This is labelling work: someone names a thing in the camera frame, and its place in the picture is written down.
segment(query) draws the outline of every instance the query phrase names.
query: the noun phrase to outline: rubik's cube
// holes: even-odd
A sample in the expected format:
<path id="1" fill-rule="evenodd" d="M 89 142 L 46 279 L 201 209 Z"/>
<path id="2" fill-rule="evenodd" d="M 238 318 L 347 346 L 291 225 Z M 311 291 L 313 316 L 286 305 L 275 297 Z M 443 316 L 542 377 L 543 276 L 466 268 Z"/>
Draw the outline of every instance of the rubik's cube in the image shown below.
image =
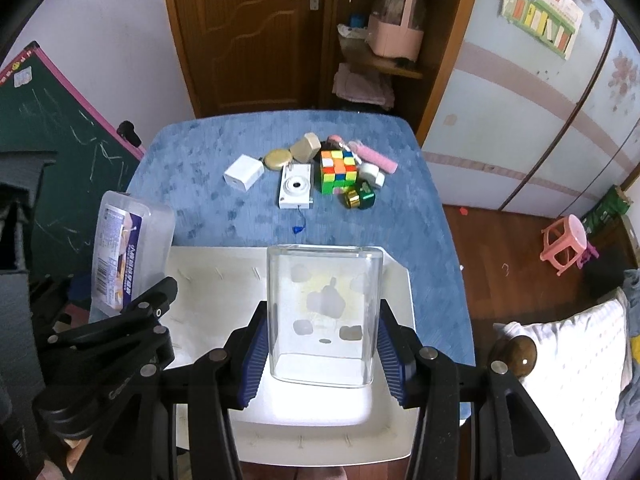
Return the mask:
<path id="1" fill-rule="evenodd" d="M 321 152 L 321 157 L 320 177 L 323 195 L 342 193 L 355 184 L 358 170 L 351 152 L 333 150 Z"/>

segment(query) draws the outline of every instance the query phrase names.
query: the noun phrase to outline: wooden shelf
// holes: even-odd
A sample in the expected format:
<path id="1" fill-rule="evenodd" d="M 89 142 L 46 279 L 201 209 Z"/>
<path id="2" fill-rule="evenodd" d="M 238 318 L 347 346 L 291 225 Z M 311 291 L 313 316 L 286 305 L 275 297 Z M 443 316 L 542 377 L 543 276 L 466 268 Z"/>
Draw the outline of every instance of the wooden shelf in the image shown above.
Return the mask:
<path id="1" fill-rule="evenodd" d="M 388 57 L 376 56 L 364 40 L 350 40 L 338 35 L 342 55 L 351 65 L 370 67 L 385 74 L 399 75 L 411 79 L 422 79 L 422 74 L 417 70 L 400 68 L 396 62 Z"/>

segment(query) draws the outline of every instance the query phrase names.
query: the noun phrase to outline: green chalkboard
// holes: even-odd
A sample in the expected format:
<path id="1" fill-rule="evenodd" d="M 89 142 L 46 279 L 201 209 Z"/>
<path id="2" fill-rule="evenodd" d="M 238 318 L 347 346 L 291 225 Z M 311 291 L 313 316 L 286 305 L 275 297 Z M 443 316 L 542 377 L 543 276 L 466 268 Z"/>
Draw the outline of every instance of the green chalkboard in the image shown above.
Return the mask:
<path id="1" fill-rule="evenodd" d="M 32 275 L 91 270 L 102 195 L 127 189 L 142 152 L 116 134 L 35 42 L 0 72 L 0 152 L 17 150 L 57 152 L 36 206 Z"/>

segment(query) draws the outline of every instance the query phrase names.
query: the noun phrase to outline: white charger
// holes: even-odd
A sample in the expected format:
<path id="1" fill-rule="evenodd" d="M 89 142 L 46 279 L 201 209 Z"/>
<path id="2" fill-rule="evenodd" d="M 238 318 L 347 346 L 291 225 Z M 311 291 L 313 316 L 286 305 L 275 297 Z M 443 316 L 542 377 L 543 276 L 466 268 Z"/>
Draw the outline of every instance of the white charger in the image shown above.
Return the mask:
<path id="1" fill-rule="evenodd" d="M 239 191 L 248 189 L 264 173 L 264 165 L 256 158 L 240 155 L 225 171 L 225 182 Z"/>

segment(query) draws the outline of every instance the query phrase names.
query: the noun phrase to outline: blue tablecloth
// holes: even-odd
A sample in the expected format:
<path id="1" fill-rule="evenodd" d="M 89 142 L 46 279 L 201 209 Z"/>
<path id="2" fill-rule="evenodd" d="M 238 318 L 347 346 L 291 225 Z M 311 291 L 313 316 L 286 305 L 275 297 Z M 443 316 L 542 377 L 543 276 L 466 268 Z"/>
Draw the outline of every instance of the blue tablecloth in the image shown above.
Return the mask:
<path id="1" fill-rule="evenodd" d="M 314 194 L 314 207 L 277 206 L 280 173 L 266 171 L 246 193 L 223 173 L 242 153 L 260 158 L 288 147 L 305 132 L 338 134 L 398 161 L 369 210 L 348 210 L 337 196 Z M 172 124 L 149 147 L 131 183 L 133 196 L 170 204 L 174 245 L 269 246 L 323 244 L 381 246 L 409 269 L 416 332 L 425 345 L 454 361 L 474 364 L 465 289 L 438 192 L 414 133 L 402 119 L 356 112 L 300 110 L 219 116 Z M 461 406 L 461 416 L 470 410 Z"/>

